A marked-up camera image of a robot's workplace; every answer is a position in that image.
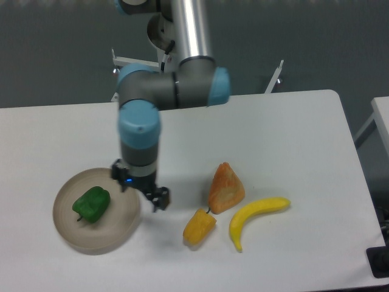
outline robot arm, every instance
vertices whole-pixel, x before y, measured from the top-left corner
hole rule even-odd
[[[170,3],[180,61],[176,72],[159,74],[147,66],[130,64],[122,68],[117,82],[122,159],[112,166],[112,178],[123,190],[140,190],[154,211],[164,210],[170,202],[169,190],[155,184],[159,111],[220,105],[230,96],[228,72],[216,67],[209,48],[204,0]],[[149,7],[148,1],[140,6]]]

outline beige plate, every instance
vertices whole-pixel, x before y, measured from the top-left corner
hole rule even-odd
[[[77,222],[79,215],[73,203],[91,187],[107,190],[111,202],[103,216],[94,224]],[[139,198],[134,189],[125,193],[110,177],[110,169],[90,169],[73,176],[58,192],[53,207],[57,231],[77,251],[103,254],[124,243],[139,223]]]

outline yellow banana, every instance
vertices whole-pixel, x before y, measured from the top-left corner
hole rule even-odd
[[[291,202],[283,197],[266,198],[245,205],[232,217],[230,237],[238,252],[242,252],[241,233],[244,222],[255,215],[286,209]]]

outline plastic vegetable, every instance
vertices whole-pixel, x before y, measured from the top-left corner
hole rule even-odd
[[[184,239],[191,245],[197,245],[215,227],[216,219],[206,213],[203,209],[198,209],[189,220],[184,229]]]
[[[244,187],[231,166],[220,164],[212,181],[208,205],[212,213],[219,214],[238,204],[244,198]]]
[[[90,223],[95,223],[104,214],[111,197],[109,192],[102,187],[93,187],[74,202],[72,209],[80,214],[80,221],[84,218]]]
[[[291,202],[286,198],[266,198],[247,204],[237,213],[235,213],[230,222],[230,237],[233,244],[235,245],[236,250],[242,252],[242,246],[240,242],[241,233],[244,222],[248,218],[259,214],[283,210],[286,209],[290,204]]]

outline gray wall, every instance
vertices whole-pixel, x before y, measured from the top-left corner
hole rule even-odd
[[[371,99],[389,96],[389,1],[207,1],[214,55],[234,94],[263,92],[284,59],[279,91],[333,89],[354,134]],[[0,107],[107,102],[111,47],[156,60],[149,15],[109,1],[0,0]],[[389,190],[389,159],[374,133],[359,151],[370,189]]]

